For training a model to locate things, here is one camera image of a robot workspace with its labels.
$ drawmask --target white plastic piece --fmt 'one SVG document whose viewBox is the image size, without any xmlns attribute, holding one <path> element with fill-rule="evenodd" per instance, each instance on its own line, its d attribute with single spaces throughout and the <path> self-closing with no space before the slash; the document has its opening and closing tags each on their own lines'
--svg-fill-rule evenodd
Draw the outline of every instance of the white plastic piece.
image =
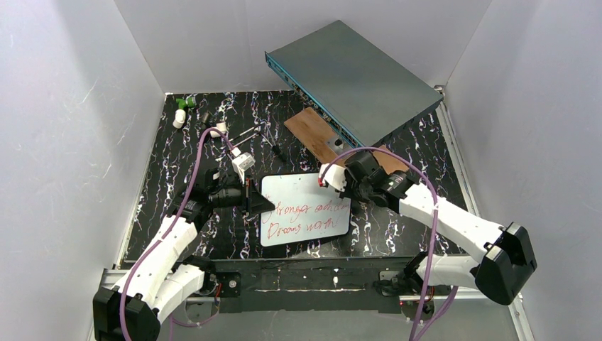
<svg viewBox="0 0 602 341">
<path fill-rule="evenodd" d="M 204 272 L 196 266 L 180 265 L 177 271 L 161 284 L 155 303 L 150 307 L 159 310 L 159 323 L 163 323 L 188 296 L 200 290 L 203 280 Z"/>
<path fill-rule="evenodd" d="M 478 289 L 470 270 L 478 263 L 470 256 L 437 256 L 433 255 L 429 286 L 463 286 Z M 427 259 L 420 262 L 416 273 L 420 278 L 425 277 Z"/>
<path fill-rule="evenodd" d="M 244 172 L 251 168 L 255 164 L 255 159 L 249 153 L 242 153 L 232 160 L 232 167 L 241 177 L 242 183 L 244 183 Z"/>
<path fill-rule="evenodd" d="M 176 129 L 180 129 L 182 126 L 184 126 L 184 122 L 186 122 L 186 112 L 182 109 L 176 110 L 175 118 L 173 119 L 173 126 Z"/>
<path fill-rule="evenodd" d="M 234 157 L 237 157 L 237 156 L 241 155 L 241 150 L 238 149 L 238 148 L 232 149 L 231 152 L 232 152 L 232 155 L 234 155 Z"/>
<path fill-rule="evenodd" d="M 169 233 L 165 239 L 161 239 L 161 236 L 171 225 L 174 218 L 175 216 L 163 218 L 161 228 L 153 240 L 150 241 L 144 252 L 154 245 L 156 241 L 162 240 L 162 242 L 159 243 L 153 252 L 151 252 L 138 267 L 138 270 L 136 270 L 136 273 L 133 275 L 130 286 L 128 287 L 128 296 L 134 297 L 137 293 L 140 293 L 142 294 L 142 301 L 146 302 L 151 307 L 155 302 L 155 296 L 157 296 L 159 287 L 171 270 L 172 265 L 182 254 L 184 248 L 197 236 L 195 224 L 188 224 L 186 223 L 186 219 L 181 217 L 175 223 L 171 233 Z M 115 283 L 115 285 L 119 287 L 120 293 L 124 290 L 124 285 L 130 271 L 131 270 Z"/>
<path fill-rule="evenodd" d="M 319 176 L 322 176 L 327 166 L 328 163 L 320 166 Z M 332 165 L 328 170 L 328 173 L 324 176 L 324 182 L 332 186 L 335 190 L 344 192 L 345 185 L 347 185 L 347 182 L 345 181 L 345 167 Z"/>
<path fill-rule="evenodd" d="M 433 202 L 427 186 L 413 185 L 405 194 L 407 197 L 399 200 L 399 213 L 431 226 Z M 502 234 L 499 230 L 500 225 L 472 215 L 442 197 L 438 197 L 437 200 L 437 232 L 452 240 L 466 250 L 476 262 L 481 263 L 488 251 L 485 245 L 495 243 Z"/>
<path fill-rule="evenodd" d="M 226 125 L 226 122 L 219 122 L 218 124 L 215 125 L 215 128 L 219 131 L 221 131 L 222 133 L 224 133 L 224 135 L 228 132 L 228 126 Z M 211 137 L 212 138 L 216 138 L 219 137 L 219 134 L 215 131 L 210 131 Z"/>
</svg>

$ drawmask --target small whiteboard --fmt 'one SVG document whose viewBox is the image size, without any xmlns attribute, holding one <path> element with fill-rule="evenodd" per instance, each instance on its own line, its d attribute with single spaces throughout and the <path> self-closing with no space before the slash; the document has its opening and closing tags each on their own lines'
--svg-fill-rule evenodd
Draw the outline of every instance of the small whiteboard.
<svg viewBox="0 0 602 341">
<path fill-rule="evenodd" d="M 261 194 L 276 206 L 261 213 L 261 245 L 339 236 L 349 231 L 351 200 L 318 185 L 318 173 L 269 175 Z"/>
</svg>

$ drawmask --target wooden board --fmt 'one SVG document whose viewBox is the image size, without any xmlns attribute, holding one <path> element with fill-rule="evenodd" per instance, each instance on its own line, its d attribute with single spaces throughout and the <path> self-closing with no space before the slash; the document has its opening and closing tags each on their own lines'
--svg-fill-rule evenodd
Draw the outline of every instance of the wooden board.
<svg viewBox="0 0 602 341">
<path fill-rule="evenodd" d="M 326 144 L 336 133 L 312 108 L 303 109 L 295 116 L 286 120 L 284 125 L 321 163 L 330 163 L 330 161 L 336 158 L 336 153 Z M 388 151 L 385 146 L 379 148 Z M 374 157 L 387 173 L 392 173 L 396 170 L 404 172 L 408 170 L 408 167 L 404 163 L 389 155 L 374 153 Z M 344 160 L 339 160 L 336 164 L 344 166 Z"/>
</svg>

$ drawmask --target white enclosure wall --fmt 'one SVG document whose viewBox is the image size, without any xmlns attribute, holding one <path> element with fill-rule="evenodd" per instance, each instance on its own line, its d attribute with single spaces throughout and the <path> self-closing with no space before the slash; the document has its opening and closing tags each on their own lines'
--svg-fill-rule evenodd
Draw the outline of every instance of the white enclosure wall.
<svg viewBox="0 0 602 341">
<path fill-rule="evenodd" d="M 527 227 L 538 340 L 600 340 L 602 6 L 493 0 L 448 100 L 485 218 Z"/>
<path fill-rule="evenodd" d="M 286 89 L 266 65 L 341 19 L 430 85 L 444 84 L 491 0 L 116 0 L 165 92 Z"/>
<path fill-rule="evenodd" d="M 0 4 L 0 339 L 84 340 L 164 94 L 113 1 Z"/>
</svg>

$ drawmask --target black and white marble pattern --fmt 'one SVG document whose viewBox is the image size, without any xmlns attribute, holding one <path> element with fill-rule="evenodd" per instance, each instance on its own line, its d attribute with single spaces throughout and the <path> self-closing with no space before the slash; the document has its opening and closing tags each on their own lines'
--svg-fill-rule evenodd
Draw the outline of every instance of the black and white marble pattern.
<svg viewBox="0 0 602 341">
<path fill-rule="evenodd" d="M 199 104 L 189 109 L 182 130 L 172 126 L 177 104 L 175 98 L 195 96 Z M 158 231 L 160 222 L 175 191 L 185 185 L 192 173 L 197 144 L 201 134 L 199 117 L 211 113 L 217 121 L 225 121 L 231 136 L 266 121 L 280 147 L 288 155 L 283 163 L 270 152 L 270 146 L 259 136 L 242 147 L 256 158 L 251 174 L 256 181 L 269 174 L 317 172 L 316 158 L 286 129 L 284 121 L 303 109 L 302 100 L 291 91 L 240 92 L 217 94 L 179 94 L 167 98 L 150 157 L 146 180 L 129 239 L 125 263 L 135 261 Z M 415 121 L 394 136 L 388 148 L 422 169 L 437 188 L 439 195 L 466 208 L 460 185 L 449 157 L 436 115 Z M 210 166 L 230 167 L 220 141 L 205 144 L 201 169 Z M 237 209 L 220 209 L 191 243 L 185 256 L 195 253 L 212 259 L 257 259 L 280 257 L 324 256 L 414 256 L 424 250 L 429 230 L 408 217 L 391 211 L 356 203 L 349 233 L 340 237 L 316 239 L 275 247 L 259 243 L 258 215 L 242 217 Z M 437 238 L 438 253 L 461 250 L 443 237 Z"/>
</svg>

